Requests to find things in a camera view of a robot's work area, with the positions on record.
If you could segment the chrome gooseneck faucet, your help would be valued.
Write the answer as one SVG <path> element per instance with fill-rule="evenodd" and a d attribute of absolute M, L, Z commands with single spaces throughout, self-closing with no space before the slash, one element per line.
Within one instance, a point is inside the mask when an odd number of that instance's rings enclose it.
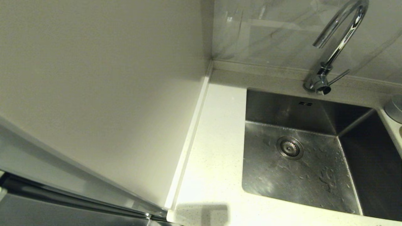
<path fill-rule="evenodd" d="M 308 76 L 306 81 L 303 83 L 303 88 L 307 92 L 316 93 L 317 95 L 327 95 L 331 92 L 331 86 L 333 83 L 336 83 L 351 72 L 350 69 L 347 69 L 331 81 L 328 80 L 328 75 L 333 70 L 333 63 L 358 30 L 358 27 L 366 16 L 369 4 L 370 0 L 349 0 L 335 13 L 323 31 L 314 41 L 313 46 L 322 49 L 331 39 L 336 30 L 347 19 L 347 17 L 353 14 L 351 22 L 349 23 L 335 48 L 331 51 L 331 54 L 328 56 L 327 60 L 320 62 L 320 67 L 317 73 Z"/>

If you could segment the light blue bowl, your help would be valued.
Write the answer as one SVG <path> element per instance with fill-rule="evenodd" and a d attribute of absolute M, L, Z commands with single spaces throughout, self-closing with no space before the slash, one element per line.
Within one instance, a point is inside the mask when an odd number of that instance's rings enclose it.
<path fill-rule="evenodd" d="M 402 124 L 402 94 L 392 96 L 384 110 L 391 119 Z"/>

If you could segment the stainless steel sink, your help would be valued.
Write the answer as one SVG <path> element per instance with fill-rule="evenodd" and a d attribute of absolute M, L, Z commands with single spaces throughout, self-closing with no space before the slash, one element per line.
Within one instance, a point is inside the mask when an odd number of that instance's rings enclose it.
<path fill-rule="evenodd" d="M 282 136 L 303 144 L 301 159 L 278 152 Z M 402 222 L 402 150 L 373 108 L 249 89 L 242 188 Z"/>

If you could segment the round metal drain strainer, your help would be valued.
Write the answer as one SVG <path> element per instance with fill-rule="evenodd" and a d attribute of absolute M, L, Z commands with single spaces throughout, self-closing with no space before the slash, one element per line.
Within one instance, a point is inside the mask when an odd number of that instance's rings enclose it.
<path fill-rule="evenodd" d="M 282 136 L 276 142 L 278 152 L 287 159 L 299 160 L 304 156 L 303 144 L 294 137 Z"/>

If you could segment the white tall cabinet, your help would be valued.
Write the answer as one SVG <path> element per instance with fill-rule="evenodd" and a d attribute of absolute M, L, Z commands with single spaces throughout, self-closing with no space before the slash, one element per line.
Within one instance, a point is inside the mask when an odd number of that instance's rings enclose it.
<path fill-rule="evenodd" d="M 0 119 L 161 209 L 211 63 L 214 0 L 0 0 Z"/>

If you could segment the grey appliance door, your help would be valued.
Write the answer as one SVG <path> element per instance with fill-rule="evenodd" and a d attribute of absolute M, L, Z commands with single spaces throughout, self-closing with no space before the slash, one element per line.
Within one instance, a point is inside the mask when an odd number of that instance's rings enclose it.
<path fill-rule="evenodd" d="M 129 210 L 0 173 L 0 226 L 180 226 Z"/>

